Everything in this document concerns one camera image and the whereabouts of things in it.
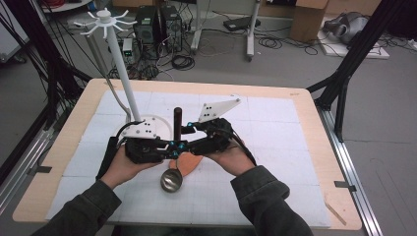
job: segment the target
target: box flap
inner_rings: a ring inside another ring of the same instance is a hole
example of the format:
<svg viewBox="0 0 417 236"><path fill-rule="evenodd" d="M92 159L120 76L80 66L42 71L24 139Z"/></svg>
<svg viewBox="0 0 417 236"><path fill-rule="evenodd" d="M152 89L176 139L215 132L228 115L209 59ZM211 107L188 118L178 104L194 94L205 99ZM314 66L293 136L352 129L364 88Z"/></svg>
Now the box flap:
<svg viewBox="0 0 417 236"><path fill-rule="evenodd" d="M297 0L295 6L314 9L324 9L328 0Z"/></svg>

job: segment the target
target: wooden tabletop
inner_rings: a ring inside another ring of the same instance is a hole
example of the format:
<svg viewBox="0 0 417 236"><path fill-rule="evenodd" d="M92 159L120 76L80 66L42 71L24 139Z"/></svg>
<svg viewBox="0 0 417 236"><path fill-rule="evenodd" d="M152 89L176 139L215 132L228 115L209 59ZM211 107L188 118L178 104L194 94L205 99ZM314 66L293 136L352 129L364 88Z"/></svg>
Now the wooden tabletop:
<svg viewBox="0 0 417 236"><path fill-rule="evenodd" d="M115 89L123 89L121 81L112 80ZM346 188L336 188L334 181L343 175L317 112L313 98L303 88L270 88L194 83L131 81L135 91L160 91L199 94L240 94L246 96L292 99L303 129L307 146L321 185L332 229L359 230L362 222ZM74 155L82 134L94 114L101 97L109 90L104 79L91 80L65 123L42 165L52 166L50 173L37 173L13 218L22 222L44 222L65 168Z"/></svg>

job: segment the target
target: desk leg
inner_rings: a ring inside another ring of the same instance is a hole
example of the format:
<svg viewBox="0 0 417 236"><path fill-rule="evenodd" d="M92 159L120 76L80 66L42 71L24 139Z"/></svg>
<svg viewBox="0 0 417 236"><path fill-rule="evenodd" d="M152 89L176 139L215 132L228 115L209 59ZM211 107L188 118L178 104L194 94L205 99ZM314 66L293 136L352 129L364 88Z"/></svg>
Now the desk leg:
<svg viewBox="0 0 417 236"><path fill-rule="evenodd" d="M197 53L197 49L199 49L199 43L200 43L200 36L202 35L202 27L200 25L200 21L201 21L201 16L200 16L200 1L201 0L197 0L197 4L196 4L196 11L197 11L197 17L196 17L196 31L194 32L194 37L193 37L193 41L191 43L191 51L193 52L193 54Z"/></svg>
<svg viewBox="0 0 417 236"><path fill-rule="evenodd" d="M254 13L252 14L252 20L251 20L251 28L248 31L248 43L247 43L247 56L248 61L252 61L252 57L255 55L255 48L254 48L254 31L255 31L255 23L257 21L258 17L258 11L260 9L261 0L256 0L255 6L254 6Z"/></svg>

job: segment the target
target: person's arm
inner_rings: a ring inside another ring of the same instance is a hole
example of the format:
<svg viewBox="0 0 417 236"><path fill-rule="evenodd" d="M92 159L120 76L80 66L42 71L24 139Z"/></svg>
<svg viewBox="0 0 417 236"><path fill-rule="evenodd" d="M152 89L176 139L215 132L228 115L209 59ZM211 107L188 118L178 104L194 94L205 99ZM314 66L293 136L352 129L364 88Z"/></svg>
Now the person's arm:
<svg viewBox="0 0 417 236"><path fill-rule="evenodd" d="M256 167L240 147L232 145L208 157L236 176L231 184L239 207L257 235L313 235L304 219L285 202L289 188L263 166Z"/></svg>
<svg viewBox="0 0 417 236"><path fill-rule="evenodd" d="M101 179L65 203L45 226L32 235L95 235L121 204L113 189L157 164L135 164L121 146Z"/></svg>

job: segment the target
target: white pole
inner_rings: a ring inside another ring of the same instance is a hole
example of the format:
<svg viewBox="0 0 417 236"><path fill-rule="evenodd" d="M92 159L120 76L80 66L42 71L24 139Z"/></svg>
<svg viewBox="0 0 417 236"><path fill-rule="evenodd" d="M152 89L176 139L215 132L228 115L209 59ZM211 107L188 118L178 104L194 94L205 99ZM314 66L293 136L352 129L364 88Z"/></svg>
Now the white pole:
<svg viewBox="0 0 417 236"><path fill-rule="evenodd" d="M114 32L113 27L109 27L107 29L108 45L110 46L111 54L113 55L114 62L116 63L116 68L119 73L120 79L122 80L123 88L126 92L126 96L128 98L129 105L133 113L133 118L135 121L141 121L138 106L136 105L136 100L133 95L131 84L129 82L128 73L126 72L125 63L123 62L122 53L120 52L119 43L117 42L116 33Z"/></svg>

